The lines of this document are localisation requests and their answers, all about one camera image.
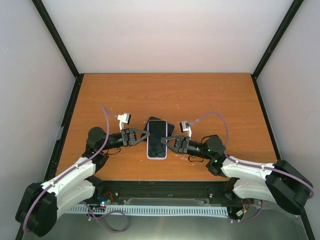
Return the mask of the dark blue phone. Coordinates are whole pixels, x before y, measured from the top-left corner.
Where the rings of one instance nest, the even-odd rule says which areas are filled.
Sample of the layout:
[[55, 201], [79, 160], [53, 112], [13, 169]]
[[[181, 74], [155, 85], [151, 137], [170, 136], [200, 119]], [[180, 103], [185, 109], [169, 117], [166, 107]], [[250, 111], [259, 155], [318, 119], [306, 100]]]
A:
[[149, 119], [148, 119], [148, 122], [149, 121], [162, 121], [161, 118], [157, 118], [157, 117], [154, 117], [154, 116], [151, 116]]

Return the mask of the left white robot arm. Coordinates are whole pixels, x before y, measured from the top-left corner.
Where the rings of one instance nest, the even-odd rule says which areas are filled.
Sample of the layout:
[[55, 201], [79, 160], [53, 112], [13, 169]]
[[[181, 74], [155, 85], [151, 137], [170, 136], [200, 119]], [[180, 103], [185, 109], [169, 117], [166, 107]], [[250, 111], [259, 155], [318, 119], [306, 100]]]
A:
[[31, 183], [24, 191], [15, 220], [25, 233], [38, 237], [46, 235], [61, 215], [80, 202], [103, 198], [102, 181], [95, 177], [107, 162], [104, 150], [131, 147], [144, 141], [146, 130], [126, 128], [108, 134], [101, 127], [93, 127], [87, 135], [85, 151], [67, 170], [42, 183]]

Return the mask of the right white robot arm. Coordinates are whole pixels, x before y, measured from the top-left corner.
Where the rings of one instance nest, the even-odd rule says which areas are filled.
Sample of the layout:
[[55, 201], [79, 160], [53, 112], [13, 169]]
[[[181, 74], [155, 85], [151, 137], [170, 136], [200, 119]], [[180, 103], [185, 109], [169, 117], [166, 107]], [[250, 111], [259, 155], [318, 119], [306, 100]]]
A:
[[227, 189], [240, 199], [273, 202], [290, 214], [301, 215], [314, 195], [311, 182], [289, 162], [258, 163], [227, 155], [218, 135], [207, 136], [205, 142], [183, 135], [163, 137], [161, 142], [174, 153], [208, 160], [208, 171], [228, 178]]

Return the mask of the left controller board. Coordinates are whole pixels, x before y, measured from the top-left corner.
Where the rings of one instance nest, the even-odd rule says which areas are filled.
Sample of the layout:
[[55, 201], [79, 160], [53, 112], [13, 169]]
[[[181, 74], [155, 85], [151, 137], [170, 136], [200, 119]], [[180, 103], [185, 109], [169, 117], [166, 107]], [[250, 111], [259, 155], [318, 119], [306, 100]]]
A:
[[104, 208], [114, 202], [114, 196], [111, 191], [105, 192], [102, 196], [98, 197], [100, 207]]

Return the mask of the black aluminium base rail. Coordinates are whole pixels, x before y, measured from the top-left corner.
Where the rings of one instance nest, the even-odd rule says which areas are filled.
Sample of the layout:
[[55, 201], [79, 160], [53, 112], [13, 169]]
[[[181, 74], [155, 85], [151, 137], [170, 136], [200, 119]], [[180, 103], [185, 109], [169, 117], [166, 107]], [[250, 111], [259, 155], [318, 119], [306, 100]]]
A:
[[[113, 202], [122, 204], [130, 198], [174, 198], [174, 199], [208, 199], [211, 204], [222, 206], [238, 206], [242, 200], [251, 201], [254, 198], [241, 199], [227, 188], [228, 181], [178, 182], [178, 181], [103, 181], [102, 194], [112, 192]], [[89, 204], [99, 203], [98, 198], [84, 200]]]

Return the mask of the left black table rail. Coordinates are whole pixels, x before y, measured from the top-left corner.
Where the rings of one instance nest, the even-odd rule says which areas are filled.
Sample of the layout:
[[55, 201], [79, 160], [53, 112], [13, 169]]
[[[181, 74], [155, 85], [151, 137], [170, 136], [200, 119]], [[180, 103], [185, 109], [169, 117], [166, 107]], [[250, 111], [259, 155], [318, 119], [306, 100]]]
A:
[[75, 79], [75, 82], [71, 91], [71, 95], [62, 119], [62, 123], [61, 123], [60, 129], [58, 130], [57, 139], [55, 141], [54, 148], [53, 148], [53, 151], [44, 175], [44, 179], [43, 179], [44, 181], [48, 181], [54, 178], [57, 173], [60, 158], [65, 145], [65, 141], [66, 141], [70, 123], [72, 120], [73, 112], [77, 103], [77, 99], [79, 96], [79, 92], [82, 86], [84, 75], [85, 75], [84, 73], [81, 73]]

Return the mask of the black table rail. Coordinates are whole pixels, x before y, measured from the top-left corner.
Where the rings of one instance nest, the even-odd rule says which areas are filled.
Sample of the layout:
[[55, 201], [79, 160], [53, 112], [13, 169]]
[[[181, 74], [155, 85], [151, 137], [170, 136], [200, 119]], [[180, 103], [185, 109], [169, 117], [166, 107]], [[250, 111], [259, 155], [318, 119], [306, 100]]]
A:
[[55, 141], [54, 148], [53, 148], [53, 151], [44, 175], [44, 179], [43, 179], [44, 181], [48, 181], [54, 178], [57, 173], [60, 158], [65, 145], [65, 141], [66, 141], [70, 123], [72, 120], [73, 112], [77, 103], [77, 99], [79, 96], [79, 92], [82, 86], [84, 75], [85, 75], [84, 73], [81, 73], [75, 79], [75, 82], [71, 91], [71, 95], [62, 119], [62, 123], [61, 123], [60, 129], [58, 130], [57, 139]]
[[266, 124], [266, 127], [267, 127], [269, 138], [270, 138], [270, 141], [271, 141], [271, 144], [272, 144], [272, 147], [273, 147], [273, 152], [275, 154], [276, 160], [277, 161], [281, 160], [282, 159], [281, 158], [281, 154], [280, 154], [280, 151], [279, 151], [279, 148], [278, 148], [278, 145], [277, 145], [277, 141], [276, 141], [273, 129], [272, 129], [271, 122], [270, 122], [270, 118], [268, 116], [268, 113], [267, 113], [267, 110], [266, 110], [266, 106], [265, 106], [265, 103], [264, 103], [264, 100], [263, 100], [263, 97], [262, 97], [262, 94], [261, 94], [261, 91], [260, 91], [260, 88], [259, 88], [259, 85], [258, 85], [258, 82], [257, 82], [257, 78], [255, 78], [255, 76], [253, 76], [252, 74], [250, 76], [251, 76], [252, 84], [254, 86], [254, 89], [255, 89], [255, 92], [256, 92], [256, 96], [258, 98], [258, 102], [259, 102], [259, 105], [260, 105], [260, 108], [261, 108], [261, 111], [262, 111], [262, 115], [263, 115], [263, 118], [264, 118], [264, 121], [265, 121], [265, 124]]

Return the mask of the right black table rail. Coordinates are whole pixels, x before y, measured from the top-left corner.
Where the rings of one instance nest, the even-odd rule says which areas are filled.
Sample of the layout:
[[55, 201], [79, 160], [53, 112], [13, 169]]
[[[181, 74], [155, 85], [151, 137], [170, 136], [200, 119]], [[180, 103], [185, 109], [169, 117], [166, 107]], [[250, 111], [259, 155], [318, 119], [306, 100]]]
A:
[[272, 129], [271, 122], [270, 122], [270, 118], [268, 116], [268, 113], [267, 113], [267, 110], [266, 110], [266, 106], [265, 106], [265, 103], [264, 103], [264, 100], [263, 100], [263, 97], [262, 97], [262, 94], [261, 94], [261, 91], [260, 91], [260, 88], [259, 88], [259, 85], [258, 85], [258, 82], [257, 82], [257, 78], [255, 78], [255, 76], [253, 76], [252, 74], [250, 76], [251, 76], [252, 84], [254, 86], [254, 89], [255, 89], [255, 92], [256, 92], [256, 96], [258, 98], [258, 102], [259, 102], [259, 105], [260, 105], [260, 108], [261, 108], [261, 111], [262, 111], [262, 115], [263, 115], [263, 118], [264, 118], [264, 121], [265, 121], [265, 124], [266, 124], [266, 127], [267, 127], [269, 138], [270, 138], [270, 141], [271, 141], [271, 144], [272, 144], [272, 147], [273, 147], [273, 152], [275, 154], [276, 160], [277, 161], [281, 160], [282, 159], [281, 158], [281, 154], [280, 154], [280, 151], [279, 151], [279, 148], [278, 148], [278, 145], [277, 145], [277, 141], [276, 141], [273, 129]]

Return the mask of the left black frame post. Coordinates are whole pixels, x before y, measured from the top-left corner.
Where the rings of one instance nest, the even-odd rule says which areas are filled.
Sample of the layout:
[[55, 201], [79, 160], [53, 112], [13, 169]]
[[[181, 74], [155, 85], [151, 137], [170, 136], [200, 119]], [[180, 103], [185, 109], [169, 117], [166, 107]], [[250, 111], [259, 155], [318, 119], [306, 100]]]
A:
[[36, 8], [39, 16], [41, 17], [43, 23], [45, 24], [48, 32], [50, 33], [53, 41], [55, 42], [57, 48], [59, 49], [62, 57], [64, 58], [69, 70], [71, 71], [72, 75], [75, 79], [77, 79], [80, 75], [72, 57], [67, 50], [49, 12], [47, 11], [44, 3], [42, 0], [32, 0], [34, 7]]

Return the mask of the black frame post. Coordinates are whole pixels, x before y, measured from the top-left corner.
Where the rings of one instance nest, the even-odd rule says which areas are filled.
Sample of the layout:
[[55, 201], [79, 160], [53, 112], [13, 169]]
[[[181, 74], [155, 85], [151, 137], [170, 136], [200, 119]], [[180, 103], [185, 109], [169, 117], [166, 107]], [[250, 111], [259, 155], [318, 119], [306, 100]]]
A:
[[251, 74], [252, 80], [257, 81], [267, 62], [269, 61], [271, 55], [279, 44], [280, 40], [284, 36], [286, 30], [293, 21], [295, 15], [299, 11], [300, 7], [304, 3], [304, 0], [293, 0], [290, 7], [286, 11], [281, 23], [279, 24], [277, 30], [275, 31], [272, 39], [270, 40], [267, 48], [265, 49], [261, 59], [259, 60], [255, 70]]
[[49, 12], [47, 11], [44, 3], [42, 0], [32, 0], [34, 7], [36, 8], [39, 16], [41, 17], [43, 23], [45, 24], [48, 32], [50, 33], [53, 41], [55, 42], [57, 48], [59, 49], [62, 57], [64, 58], [69, 70], [71, 71], [72, 75], [75, 79], [77, 79], [80, 75], [72, 57], [67, 50]]

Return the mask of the right black frame post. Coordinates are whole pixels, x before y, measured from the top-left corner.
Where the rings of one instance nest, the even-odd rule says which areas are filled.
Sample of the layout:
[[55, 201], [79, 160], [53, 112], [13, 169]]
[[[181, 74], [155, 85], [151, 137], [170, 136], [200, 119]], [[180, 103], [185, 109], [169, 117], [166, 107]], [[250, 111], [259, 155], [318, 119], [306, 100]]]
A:
[[267, 48], [265, 49], [261, 59], [259, 60], [255, 70], [251, 74], [252, 80], [257, 81], [267, 62], [269, 61], [271, 55], [279, 44], [280, 40], [284, 36], [286, 30], [293, 21], [295, 15], [299, 11], [300, 7], [304, 3], [304, 0], [293, 0], [290, 7], [286, 11], [281, 23], [279, 24], [277, 30], [275, 31], [272, 39], [270, 40]]

